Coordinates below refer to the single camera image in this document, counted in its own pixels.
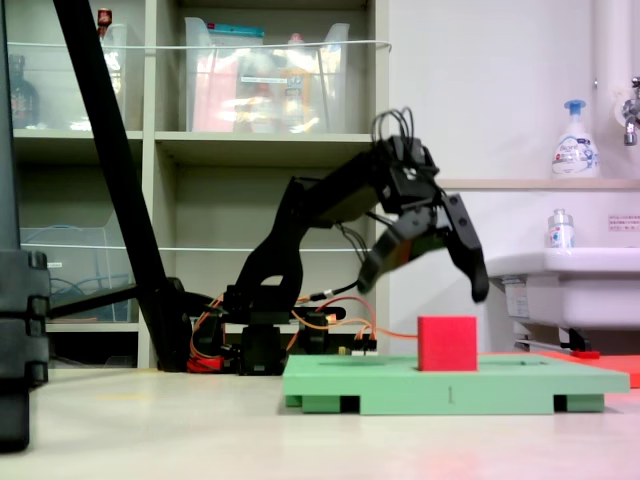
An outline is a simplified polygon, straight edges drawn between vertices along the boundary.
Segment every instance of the red mat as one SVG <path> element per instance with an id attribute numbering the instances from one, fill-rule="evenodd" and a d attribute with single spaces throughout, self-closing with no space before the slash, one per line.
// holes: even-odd
<path id="1" fill-rule="evenodd" d="M 631 377 L 631 388 L 640 388 L 640 355 L 602 355 L 598 359 L 576 358 L 559 352 L 536 352 L 536 355 L 628 373 Z"/>

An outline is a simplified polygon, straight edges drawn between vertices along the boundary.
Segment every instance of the sink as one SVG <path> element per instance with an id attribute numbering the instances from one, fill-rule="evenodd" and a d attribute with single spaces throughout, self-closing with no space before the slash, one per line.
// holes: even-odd
<path id="1" fill-rule="evenodd" d="M 640 249 L 547 248 L 487 262 L 522 323 L 640 329 Z"/>

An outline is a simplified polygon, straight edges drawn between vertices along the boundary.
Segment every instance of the transparent box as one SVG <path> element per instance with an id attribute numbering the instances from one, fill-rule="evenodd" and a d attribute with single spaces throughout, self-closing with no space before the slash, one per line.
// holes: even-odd
<path id="1" fill-rule="evenodd" d="M 24 250 L 47 255 L 52 306 L 134 282 L 115 213 L 101 228 L 72 225 L 21 228 L 20 240 Z M 134 302 L 128 300 L 55 322 L 135 322 L 134 307 Z"/>
<path id="2" fill-rule="evenodd" d="M 347 46 L 212 46 L 207 25 L 186 18 L 187 131 L 346 133 Z M 348 24 L 325 42 L 346 41 Z"/>
<path id="3" fill-rule="evenodd" d="M 103 50 L 125 128 L 141 130 L 144 50 L 121 48 L 133 45 L 140 45 L 140 40 L 132 29 L 114 24 L 107 30 Z M 15 71 L 17 65 L 12 72 L 10 65 L 14 128 L 91 130 L 66 48 L 9 43 L 8 50 L 10 64 L 12 58 L 16 62 L 23 57 L 23 74 Z M 27 114 L 22 111 L 25 102 L 33 104 Z"/>

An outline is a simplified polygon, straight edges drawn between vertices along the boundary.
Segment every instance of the green foam board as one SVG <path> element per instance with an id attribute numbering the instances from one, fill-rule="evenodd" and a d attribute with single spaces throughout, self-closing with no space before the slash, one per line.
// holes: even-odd
<path id="1" fill-rule="evenodd" d="M 340 412 L 359 397 L 363 415 L 551 414 L 601 412 L 605 393 L 629 391 L 629 375 L 538 355 L 480 355 L 477 372 L 420 372 L 415 356 L 292 355 L 286 405 Z"/>

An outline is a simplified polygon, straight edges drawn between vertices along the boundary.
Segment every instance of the white floor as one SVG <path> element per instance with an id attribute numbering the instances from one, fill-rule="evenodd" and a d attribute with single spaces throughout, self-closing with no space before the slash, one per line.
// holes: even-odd
<path id="1" fill-rule="evenodd" d="M 280 378 L 53 371 L 2 480 L 639 480 L 640 391 L 604 414 L 300 415 Z"/>

